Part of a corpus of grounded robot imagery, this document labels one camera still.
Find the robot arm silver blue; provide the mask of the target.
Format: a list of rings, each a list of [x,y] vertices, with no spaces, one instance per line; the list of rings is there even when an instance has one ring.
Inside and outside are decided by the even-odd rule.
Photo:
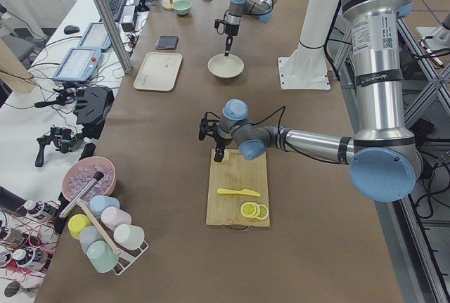
[[[218,31],[223,25],[221,34],[226,34],[224,56],[229,57],[233,38],[238,35],[240,21],[243,15],[248,15],[262,23],[268,23],[271,12],[277,0],[230,0],[229,7],[222,19],[216,19],[214,28]]]
[[[235,143],[247,160],[268,148],[292,151],[313,160],[346,165],[354,187],[378,202],[394,202],[411,193],[423,169],[413,133],[406,127],[397,21],[410,13],[412,0],[309,0],[297,49],[278,60],[283,89],[326,87],[327,38],[342,16],[348,23],[354,86],[346,109],[353,136],[331,136],[267,126],[248,119],[248,106],[229,100],[222,114],[203,117],[199,138],[212,137],[214,160],[221,162]]]

